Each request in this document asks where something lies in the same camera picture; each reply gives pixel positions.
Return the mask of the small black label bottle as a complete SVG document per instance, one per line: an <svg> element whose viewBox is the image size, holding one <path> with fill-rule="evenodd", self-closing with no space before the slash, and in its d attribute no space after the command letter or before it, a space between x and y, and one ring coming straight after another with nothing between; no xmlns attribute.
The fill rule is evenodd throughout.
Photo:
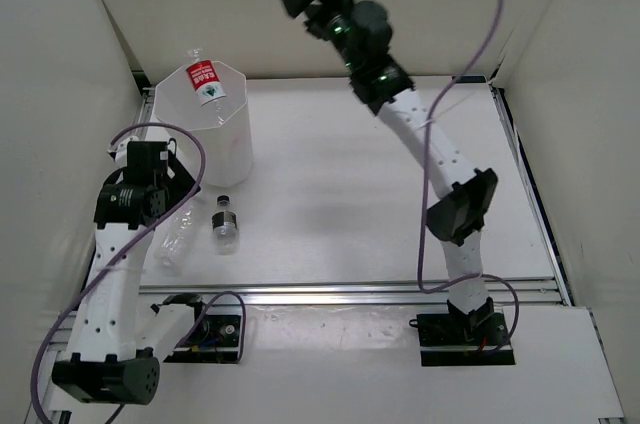
<svg viewBox="0 0 640 424"><path fill-rule="evenodd" d="M237 216L228 195L216 198L216 210L211 218L213 240L220 255L234 254L239 246L240 231Z"/></svg>

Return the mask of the clear white cap bottle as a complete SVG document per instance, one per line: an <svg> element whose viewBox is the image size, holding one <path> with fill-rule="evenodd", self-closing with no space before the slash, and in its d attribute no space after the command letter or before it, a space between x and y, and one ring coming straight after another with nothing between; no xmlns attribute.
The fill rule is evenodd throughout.
<svg viewBox="0 0 640 424"><path fill-rule="evenodd" d="M159 247L154 251L155 268L168 277L179 276L198 232L205 205L201 197L193 197L168 220L168 227Z"/></svg>

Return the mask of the red label plastic bottle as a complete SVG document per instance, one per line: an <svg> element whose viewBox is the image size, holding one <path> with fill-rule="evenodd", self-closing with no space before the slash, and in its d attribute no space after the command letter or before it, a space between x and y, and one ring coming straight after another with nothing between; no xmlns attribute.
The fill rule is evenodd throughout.
<svg viewBox="0 0 640 424"><path fill-rule="evenodd" d="M201 48L189 49L187 56L190 62L185 68L185 72L200 107L208 109L220 120L223 114L221 100L226 96L226 93L213 62L202 56Z"/></svg>

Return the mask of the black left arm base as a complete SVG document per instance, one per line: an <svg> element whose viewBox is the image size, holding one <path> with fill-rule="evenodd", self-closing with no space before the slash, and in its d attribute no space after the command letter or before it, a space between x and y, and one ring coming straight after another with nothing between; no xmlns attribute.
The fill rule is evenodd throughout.
<svg viewBox="0 0 640 424"><path fill-rule="evenodd" d="M157 339L153 355L162 363L238 364L244 354L247 307L242 296L223 291L206 300L195 293L173 294L151 305L155 318L146 338Z"/></svg>

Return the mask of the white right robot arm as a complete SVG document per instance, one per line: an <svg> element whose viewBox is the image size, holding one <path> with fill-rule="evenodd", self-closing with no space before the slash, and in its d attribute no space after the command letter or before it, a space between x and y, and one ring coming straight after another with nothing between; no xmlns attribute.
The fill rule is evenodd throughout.
<svg viewBox="0 0 640 424"><path fill-rule="evenodd" d="M393 30L375 0L281 0L291 18L330 43L359 101L391 129L428 174L437 200L425 229L440 242L451 286L449 331L460 343L480 337L494 313L482 278L481 229L497 187L496 173L472 165L430 118L414 81L390 53Z"/></svg>

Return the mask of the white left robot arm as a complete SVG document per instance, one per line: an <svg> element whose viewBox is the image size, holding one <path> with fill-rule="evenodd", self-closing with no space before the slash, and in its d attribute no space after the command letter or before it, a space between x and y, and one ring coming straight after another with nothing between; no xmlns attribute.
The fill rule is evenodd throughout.
<svg viewBox="0 0 640 424"><path fill-rule="evenodd" d="M78 339L52 381L81 403L147 405L167 353L136 335L136 309L152 225L199 189L166 141L131 140L97 198L96 251L80 309Z"/></svg>

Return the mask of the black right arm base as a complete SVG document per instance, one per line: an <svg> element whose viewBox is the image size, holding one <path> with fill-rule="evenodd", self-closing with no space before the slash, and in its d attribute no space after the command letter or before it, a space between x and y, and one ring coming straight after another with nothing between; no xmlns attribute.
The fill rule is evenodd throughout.
<svg viewBox="0 0 640 424"><path fill-rule="evenodd" d="M418 314L408 324L418 332L422 367L512 366L516 360L511 338L519 317L515 310L507 328L504 313L496 311L471 332L450 314Z"/></svg>

